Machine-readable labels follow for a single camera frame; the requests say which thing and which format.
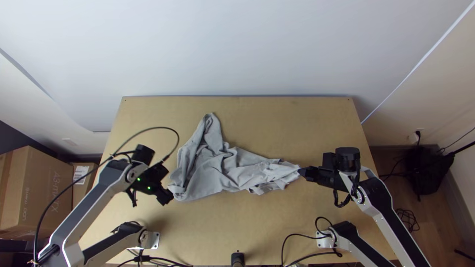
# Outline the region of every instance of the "black cable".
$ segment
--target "black cable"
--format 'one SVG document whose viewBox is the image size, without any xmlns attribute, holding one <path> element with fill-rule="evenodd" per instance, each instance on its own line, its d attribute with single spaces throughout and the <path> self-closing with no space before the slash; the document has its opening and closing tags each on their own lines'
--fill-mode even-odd
<svg viewBox="0 0 475 267">
<path fill-rule="evenodd" d="M 318 217 L 315 219 L 315 228 L 317 229 L 317 232 L 320 233 L 321 235 L 325 236 L 325 237 L 326 237 L 326 236 L 330 236 L 330 237 L 331 237 L 331 236 L 332 236 L 331 234 L 325 234 L 325 233 L 323 233 L 322 231 L 320 231 L 320 229 L 318 229 L 317 223 L 318 223 L 319 220 L 326 220 L 326 221 L 330 224 L 330 226 L 333 226 L 332 222 L 331 222 L 330 220 L 328 220 L 327 218 L 323 217 L 323 216 L 318 216 Z"/>
<path fill-rule="evenodd" d="M 130 254 L 134 255 L 135 257 L 137 257 L 137 256 L 139 255 L 138 253 L 134 252 L 134 251 L 131 250 L 131 249 L 126 249 L 126 250 L 127 250 L 128 252 L 130 252 Z M 170 266 L 170 265 L 167 265 L 167 264 L 162 264 L 162 263 L 159 263 L 159 262 L 154 261 L 154 260 L 150 260 L 149 262 L 150 262 L 150 263 L 153 263 L 153 264 L 155 264 L 155 265 L 157 265 L 157 266 L 161 266 L 161 267 L 171 267 L 171 266 L 174 266 L 174 265 L 171 265 L 171 266 Z"/>
<path fill-rule="evenodd" d="M 407 225 L 407 230 L 412 233 L 413 231 L 419 231 L 421 228 L 416 220 L 414 212 L 411 210 L 396 209 L 396 214 L 399 216 L 404 225 Z"/>
<path fill-rule="evenodd" d="M 380 175 L 380 178 L 381 178 L 381 177 L 386 177 L 386 178 L 383 179 L 382 181 L 386 181 L 387 179 L 389 179 L 389 177 L 391 177 L 391 176 L 393 176 L 393 175 L 396 176 L 396 175 L 394 174 L 394 170 L 396 169 L 397 165 L 399 165 L 399 163 L 401 163 L 405 158 L 406 158 L 406 157 L 404 157 L 404 158 L 398 160 L 398 161 L 396 162 L 396 164 L 394 164 L 394 166 L 392 167 L 391 172 L 390 172 L 389 174 L 387 174 L 387 175 Z"/>
<path fill-rule="evenodd" d="M 147 128 L 147 129 L 144 129 L 142 131 L 139 131 L 138 133 L 134 134 L 133 136 L 129 137 L 129 139 L 127 139 L 122 145 L 119 146 L 119 148 L 112 154 L 112 155 L 115 155 L 117 154 L 117 152 L 119 152 L 119 150 L 122 149 L 122 147 L 124 147 L 130 140 L 134 139 L 136 136 L 144 133 L 144 132 L 147 132 L 149 130 L 154 130 L 154 129 L 167 129 L 167 130 L 170 130 L 172 132 L 174 132 L 177 136 L 177 142 L 175 143 L 175 147 L 173 147 L 172 151 L 170 153 L 167 154 L 166 158 L 168 158 L 171 154 L 173 154 L 173 152 L 175 152 L 175 150 L 177 149 L 178 147 L 178 143 L 180 143 L 180 135 L 178 134 L 177 131 L 175 131 L 174 129 L 170 128 L 170 127 L 165 127 L 165 126 L 156 126 L 156 127 L 150 127 L 150 128 Z"/>
<path fill-rule="evenodd" d="M 333 226 L 332 222 L 330 220 L 328 220 L 327 218 L 325 217 L 322 217 L 322 216 L 319 216 L 315 219 L 315 228 L 317 229 L 317 232 L 319 234 L 321 234 L 322 236 L 321 237 L 311 237 L 311 236 L 308 236 L 308 235 L 304 235 L 304 234 L 297 234 L 297 233 L 293 233 L 293 234 L 290 234 L 288 235 L 285 239 L 284 239 L 284 242 L 282 243 L 282 249 L 281 249 L 281 267 L 284 267 L 284 246 L 285 246 L 285 242 L 287 241 L 287 239 L 291 236 L 302 236 L 302 237 L 306 237 L 306 238 L 309 238 L 309 239 L 313 239 L 313 240 L 317 240 L 317 239 L 323 239 L 323 238 L 327 238 L 327 237 L 331 237 L 332 235 L 331 234 L 325 234 L 323 233 L 322 231 L 320 231 L 320 229 L 318 228 L 318 221 L 319 220 L 326 220 L 330 226 Z M 298 263 L 299 261 L 302 261 L 304 259 L 307 259 L 307 258 L 310 258 L 310 257 L 314 257 L 314 256 L 319 256 L 319 255 L 327 255 L 327 254 L 335 254 L 337 257 L 341 258 L 343 257 L 343 254 L 336 251 L 335 247 L 336 247 L 336 242 L 337 242 L 337 239 L 335 238 L 335 240 L 333 241 L 333 251 L 332 252 L 323 252 L 323 253 L 316 253 L 316 254 L 311 254 L 311 255 L 307 255 L 303 258 L 300 258 L 296 261 L 293 261 L 291 264 L 289 264 L 288 266 L 291 266 L 291 265 L 294 265 L 296 263 Z"/>
<path fill-rule="evenodd" d="M 311 236 L 308 236 L 308 235 L 304 235 L 304 234 L 297 234 L 297 233 L 293 233 L 293 234 L 290 234 L 288 235 L 285 239 L 284 239 L 284 242 L 282 243 L 282 249 L 281 249 L 281 264 L 282 266 L 284 266 L 284 246 L 285 246 L 285 243 L 287 242 L 287 239 L 291 236 L 302 236 L 302 237 L 306 237 L 306 238 L 309 238 L 309 239 L 313 239 L 313 240 L 317 240 L 317 239 L 322 239 L 322 238 L 326 238 L 327 236 L 324 235 L 322 237 L 311 237 Z"/>
<path fill-rule="evenodd" d="M 292 265 L 294 265 L 294 264 L 297 264 L 297 263 L 303 261 L 304 259 L 308 259 L 308 258 L 315 257 L 315 256 L 328 255 L 328 254 L 336 254 L 336 255 L 338 256 L 338 253 L 336 253 L 336 252 L 334 252 L 334 251 L 333 251 L 333 252 L 314 253 L 314 254 L 310 254 L 310 255 L 307 255 L 307 256 L 305 256 L 305 257 L 302 257 L 302 258 L 300 258 L 300 259 L 298 259 L 298 260 L 295 260 L 295 261 L 293 261 L 291 264 L 289 264 L 288 266 L 292 266 Z"/>
<path fill-rule="evenodd" d="M 131 259 L 131 260 L 125 261 L 125 262 L 123 262 L 123 263 L 119 264 L 117 267 L 120 267 L 120 266 L 122 266 L 122 265 L 124 265 L 124 264 L 127 264 L 127 263 L 129 263 L 129 262 L 133 262 L 133 261 L 134 261 L 134 259 Z"/>
<path fill-rule="evenodd" d="M 174 261 L 172 261 L 172 260 L 165 259 L 165 258 L 150 257 L 150 259 L 151 259 L 151 260 L 159 260 L 159 261 L 164 261 L 164 262 L 173 263 L 174 265 L 177 265 L 177 266 L 180 266 L 180 267 L 191 267 L 191 266 L 188 266 L 188 265 L 185 265 L 185 264 L 181 264 L 181 263 L 178 263 L 178 262 L 174 262 Z"/>
<path fill-rule="evenodd" d="M 170 153 L 168 153 L 163 159 L 162 161 L 165 161 L 166 159 L 168 159 L 168 157 L 170 157 L 171 154 L 173 154 L 173 152 L 175 152 L 175 150 L 177 149 L 178 147 L 178 144 L 180 142 L 180 135 L 178 134 L 178 132 L 170 127 L 165 127 L 165 126 L 157 126 L 157 127 L 150 127 L 150 128 L 147 128 L 147 129 L 144 129 L 144 130 L 141 130 L 139 131 L 138 133 L 132 135 L 131 137 L 129 137 L 125 142 L 123 142 L 119 148 L 117 148 L 117 150 L 114 151 L 114 153 L 112 153 L 110 155 L 110 157 L 108 157 L 106 160 L 104 160 L 103 162 L 101 162 L 99 164 L 99 166 L 97 166 L 96 168 L 92 169 L 90 172 L 86 173 L 85 175 L 81 176 L 79 179 L 77 179 L 76 181 L 72 182 L 71 184 L 69 184 L 65 189 L 63 189 L 61 192 L 59 192 L 51 201 L 50 203 L 46 206 L 45 210 L 43 211 L 43 213 L 41 214 L 40 216 L 40 220 L 38 221 L 38 225 L 36 227 L 36 232 L 35 232 L 35 238 L 34 238 L 34 241 L 33 241 L 33 264 L 36 266 L 38 265 L 38 234 L 40 232 L 40 227 L 41 227 L 41 222 L 43 221 L 45 215 L 46 215 L 46 212 L 48 212 L 48 209 L 50 208 L 50 206 L 64 193 L 66 192 L 68 189 L 70 189 L 73 185 L 75 185 L 76 183 L 78 183 L 79 181 L 81 181 L 82 179 L 84 179 L 84 177 L 87 177 L 89 174 L 91 174 L 92 172 L 96 171 L 97 169 L 99 169 L 102 165 L 104 165 L 105 163 L 107 163 L 109 160 L 112 160 L 114 159 L 116 156 L 118 155 L 124 155 L 124 154 L 128 154 L 128 153 L 131 153 L 131 152 L 134 152 L 134 150 L 132 151 L 126 151 L 126 152 L 121 152 L 119 153 L 119 151 L 132 139 L 134 139 L 136 136 L 144 133 L 144 132 L 147 132 L 147 131 L 150 131 L 150 130 L 154 130 L 154 129 L 167 129 L 167 130 L 170 130 L 172 132 L 174 132 L 177 136 L 177 142 L 175 143 L 175 146 L 173 147 L 172 151 Z"/>
<path fill-rule="evenodd" d="M 46 215 L 46 212 L 48 212 L 48 209 L 49 207 L 64 193 L 66 192 L 68 189 L 70 189 L 73 185 L 75 185 L 76 183 L 78 183 L 80 180 L 82 180 L 84 177 L 90 175 L 91 173 L 95 172 L 97 169 L 99 169 L 99 167 L 101 167 L 102 165 L 104 165 L 105 163 L 107 163 L 109 160 L 113 159 L 112 156 L 110 156 L 109 158 L 107 158 L 106 160 L 104 160 L 102 163 L 99 164 L 99 166 L 97 166 L 96 168 L 93 168 L 91 171 L 89 171 L 88 173 L 86 173 L 85 175 L 81 176 L 79 179 L 77 179 L 76 181 L 72 182 L 71 184 L 69 184 L 65 189 L 63 189 L 61 192 L 59 192 L 50 202 L 49 204 L 46 206 L 45 210 L 43 211 L 43 213 L 41 214 L 40 216 L 40 220 L 38 221 L 38 225 L 36 226 L 36 232 L 35 232 L 35 238 L 34 238 L 34 241 L 33 241 L 33 264 L 36 266 L 38 265 L 38 234 L 40 233 L 40 227 L 41 227 L 41 222 L 43 221 L 45 215 Z"/>
<path fill-rule="evenodd" d="M 475 258 L 474 258 L 474 257 L 468 255 L 467 253 L 465 253 L 465 252 L 463 252 L 463 251 L 460 251 L 460 250 L 458 250 L 458 249 L 455 249 L 454 252 L 457 253 L 457 254 L 460 254 L 460 255 L 464 256 L 465 258 L 467 258 L 467 259 L 469 259 L 469 260 L 472 260 L 472 261 L 475 262 Z"/>
<path fill-rule="evenodd" d="M 137 262 L 137 267 L 140 267 L 140 262 L 142 261 L 142 254 L 143 254 L 143 249 L 139 251 L 139 255 L 138 255 L 139 261 Z"/>
<path fill-rule="evenodd" d="M 455 144 L 456 142 L 460 141 L 462 138 L 464 138 L 465 136 L 467 136 L 469 133 L 473 132 L 475 130 L 475 127 L 473 127 L 470 131 L 466 132 L 463 136 L 461 136 L 459 139 L 455 140 L 453 143 L 451 143 L 450 145 L 448 146 L 445 146 L 441 149 L 439 149 L 437 152 L 440 152 L 442 151 L 441 153 L 443 153 L 447 148 L 451 147 L 453 144 Z"/>
</svg>

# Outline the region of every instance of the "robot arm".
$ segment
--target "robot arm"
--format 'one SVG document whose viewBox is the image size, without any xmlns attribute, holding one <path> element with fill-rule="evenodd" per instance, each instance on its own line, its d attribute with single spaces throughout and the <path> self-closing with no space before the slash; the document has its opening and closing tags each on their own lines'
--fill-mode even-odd
<svg viewBox="0 0 475 267">
<path fill-rule="evenodd" d="M 98 183 L 66 217 L 40 251 L 38 263 L 49 267 L 102 266 L 126 248 L 156 249 L 159 233 L 148 231 L 136 222 L 125 222 L 116 232 L 101 242 L 82 250 L 79 239 L 109 203 L 120 192 L 127 192 L 135 206 L 135 192 L 154 194 L 165 205 L 173 194 L 160 183 L 168 170 L 163 161 L 148 167 L 154 151 L 139 145 L 131 161 L 111 160 L 98 176 Z"/>
<path fill-rule="evenodd" d="M 367 180 L 360 181 L 360 170 L 365 172 L 368 177 Z M 359 149 L 354 147 L 340 147 L 336 149 L 335 154 L 324 153 L 323 166 L 303 168 L 299 170 L 299 173 L 308 181 L 332 188 L 335 195 L 335 205 L 337 207 L 341 208 L 346 205 L 349 200 L 352 200 L 361 211 L 373 217 L 403 266 L 430 266 L 414 239 L 394 211 L 392 197 L 386 185 L 376 177 L 373 171 L 360 165 Z M 347 198 L 341 204 L 338 203 L 337 190 L 349 192 Z M 367 249 L 369 245 L 364 241 L 363 243 L 359 241 L 359 243 L 366 248 L 360 247 L 358 251 L 366 255 L 374 264 L 379 262 L 379 253 L 367 253 L 371 251 Z"/>
</svg>

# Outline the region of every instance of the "wooden table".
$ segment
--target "wooden table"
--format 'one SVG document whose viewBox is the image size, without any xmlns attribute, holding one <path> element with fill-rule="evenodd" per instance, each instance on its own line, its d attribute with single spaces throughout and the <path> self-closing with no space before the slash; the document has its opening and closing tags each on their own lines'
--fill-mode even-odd
<svg viewBox="0 0 475 267">
<path fill-rule="evenodd" d="M 174 128 L 182 146 L 209 112 L 220 119 L 223 137 L 231 147 L 306 167 L 321 165 L 324 152 L 354 146 L 361 151 L 362 165 L 376 171 L 353 100 L 348 97 L 125 97 L 102 159 L 132 134 L 153 126 Z M 156 152 L 154 164 L 170 151 L 175 138 L 166 130 L 149 131 L 123 151 L 137 144 L 146 145 Z M 176 164 L 175 152 L 165 166 L 172 171 Z M 162 183 L 167 185 L 168 177 Z M 132 208 L 127 195 L 118 194 L 85 233 L 80 245 L 86 248 L 107 237 L 123 222 L 139 221 L 161 233 L 159 248 L 147 250 L 146 255 L 190 265 L 229 265 L 231 253 L 239 250 L 245 253 L 248 265 L 277 265 L 284 238 L 291 233 L 315 236 L 315 218 L 325 216 L 333 223 L 351 221 L 367 242 L 388 259 L 395 259 L 373 220 L 353 203 L 341 209 L 335 207 L 332 195 L 331 189 L 303 178 L 285 190 L 261 196 L 247 191 L 221 192 L 191 202 L 173 200 L 165 207 L 154 196 L 138 193 L 138 206 Z M 285 263 L 323 251 L 326 250 L 318 249 L 314 240 L 291 237 L 285 245 Z M 124 251 L 109 262 L 131 258 Z M 344 253 L 343 258 L 325 255 L 303 263 L 354 261 Z"/>
</svg>

